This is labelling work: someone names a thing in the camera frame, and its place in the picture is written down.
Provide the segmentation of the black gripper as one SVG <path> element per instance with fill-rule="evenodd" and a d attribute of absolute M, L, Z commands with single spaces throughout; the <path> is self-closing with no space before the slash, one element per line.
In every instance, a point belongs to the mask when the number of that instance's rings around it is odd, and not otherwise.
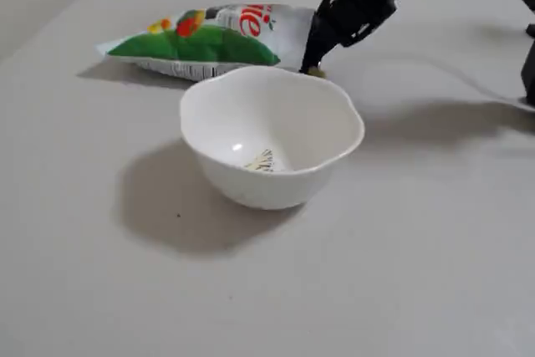
<path fill-rule="evenodd" d="M 335 47 L 364 40 L 395 11 L 395 0 L 322 0 L 313 15 L 300 72 L 318 69 Z"/>

